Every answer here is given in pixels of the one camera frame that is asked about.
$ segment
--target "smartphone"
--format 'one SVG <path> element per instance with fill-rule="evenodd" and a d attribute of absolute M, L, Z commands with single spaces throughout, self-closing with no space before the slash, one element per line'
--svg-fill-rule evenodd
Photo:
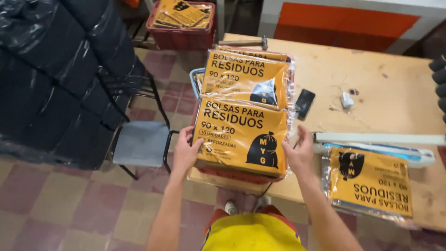
<path fill-rule="evenodd" d="M 297 118 L 305 119 L 310 107 L 314 101 L 316 94 L 309 90 L 302 89 L 301 94 L 297 98 L 296 105 L 294 106 L 297 113 Z"/>

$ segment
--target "wooden table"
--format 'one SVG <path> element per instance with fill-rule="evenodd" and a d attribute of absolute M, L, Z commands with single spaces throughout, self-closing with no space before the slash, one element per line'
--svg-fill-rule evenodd
<path fill-rule="evenodd" d="M 225 34 L 225 40 L 254 37 Z M 443 112 L 437 106 L 436 84 L 431 79 L 429 60 L 268 39 L 269 51 L 294 57 L 295 99 L 302 88 L 316 94 L 302 123 L 311 131 L 394 134 L 445 134 Z M 355 88 L 358 96 L 351 114 L 329 110 L 340 107 L 340 88 Z M 436 146 L 410 146 L 434 151 L 435 164 L 411 169 L 413 220 L 416 226 L 446 231 L 446 169 Z M 321 156 L 314 156 L 320 173 Z M 193 168 L 189 180 L 219 187 L 261 193 L 266 185 L 204 175 Z M 303 203 L 296 176 L 272 184 L 268 195 Z"/>

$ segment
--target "gray chair seat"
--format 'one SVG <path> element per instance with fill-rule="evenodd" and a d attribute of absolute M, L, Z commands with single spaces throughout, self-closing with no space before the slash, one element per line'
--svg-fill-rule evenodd
<path fill-rule="evenodd" d="M 157 121 L 125 123 L 113 154 L 113 163 L 161 167 L 169 128 Z"/>

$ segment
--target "hand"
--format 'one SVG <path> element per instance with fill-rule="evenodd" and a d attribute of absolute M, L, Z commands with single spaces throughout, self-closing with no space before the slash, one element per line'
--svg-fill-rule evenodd
<path fill-rule="evenodd" d="M 193 146 L 190 146 L 192 141 L 193 126 L 188 126 L 180 131 L 177 144 L 175 145 L 175 152 L 173 154 L 173 168 L 172 173 L 179 175 L 186 175 L 195 161 L 197 160 L 197 152 L 201 144 L 203 144 L 202 138 L 199 138 Z"/>
<path fill-rule="evenodd" d="M 314 180 L 313 171 L 313 134 L 303 125 L 297 126 L 299 140 L 294 147 L 282 141 L 288 165 L 298 180 Z"/>

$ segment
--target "white sneaker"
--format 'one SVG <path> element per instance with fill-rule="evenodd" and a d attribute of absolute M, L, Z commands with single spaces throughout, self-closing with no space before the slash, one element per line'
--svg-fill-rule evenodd
<path fill-rule="evenodd" d="M 271 205 L 273 202 L 270 196 L 263 196 L 257 200 L 256 206 L 254 207 L 253 213 L 256 213 L 261 207 L 266 205 Z"/>
<path fill-rule="evenodd" d="M 239 214 L 239 212 L 237 211 L 237 207 L 232 201 L 226 202 L 226 205 L 224 206 L 224 211 L 228 213 L 230 216 Z"/>

